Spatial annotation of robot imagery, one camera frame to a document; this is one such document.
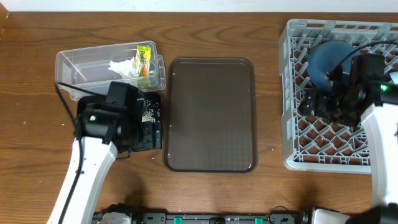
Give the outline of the dark blue bowl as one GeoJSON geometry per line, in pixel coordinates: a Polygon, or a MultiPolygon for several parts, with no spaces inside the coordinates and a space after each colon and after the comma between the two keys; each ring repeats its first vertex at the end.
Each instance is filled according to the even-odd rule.
{"type": "Polygon", "coordinates": [[[332,83],[328,74],[355,48],[350,44],[331,40],[316,46],[308,58],[307,73],[310,81],[320,92],[331,92],[332,83]]]}

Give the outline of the white tissue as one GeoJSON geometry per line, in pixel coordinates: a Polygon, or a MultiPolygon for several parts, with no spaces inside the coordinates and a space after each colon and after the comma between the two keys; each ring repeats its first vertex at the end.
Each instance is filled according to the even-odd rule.
{"type": "Polygon", "coordinates": [[[122,62],[110,61],[108,70],[118,73],[123,78],[136,78],[139,76],[134,58],[122,62]]]}

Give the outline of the yellow green snack wrapper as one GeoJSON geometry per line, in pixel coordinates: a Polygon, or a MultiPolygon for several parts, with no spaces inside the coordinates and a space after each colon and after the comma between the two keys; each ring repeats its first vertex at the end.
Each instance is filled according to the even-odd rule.
{"type": "Polygon", "coordinates": [[[138,45],[134,66],[139,77],[146,77],[149,73],[152,48],[148,45],[138,45]]]}

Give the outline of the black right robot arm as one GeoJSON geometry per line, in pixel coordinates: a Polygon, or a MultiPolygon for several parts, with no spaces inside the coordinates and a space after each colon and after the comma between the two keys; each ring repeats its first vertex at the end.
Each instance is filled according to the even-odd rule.
{"type": "Polygon", "coordinates": [[[397,223],[397,85],[384,73],[382,55],[348,59],[348,74],[339,63],[330,72],[310,76],[315,88],[306,92],[301,107],[305,116],[361,125],[371,160],[371,206],[357,215],[314,208],[302,223],[397,223]]]}

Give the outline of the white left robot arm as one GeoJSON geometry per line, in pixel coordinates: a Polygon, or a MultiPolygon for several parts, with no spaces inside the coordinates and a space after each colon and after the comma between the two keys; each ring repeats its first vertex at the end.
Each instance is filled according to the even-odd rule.
{"type": "Polygon", "coordinates": [[[70,164],[49,223],[90,223],[103,182],[118,159],[162,148],[161,98],[124,82],[111,82],[107,94],[85,90],[72,114],[70,164]]]}

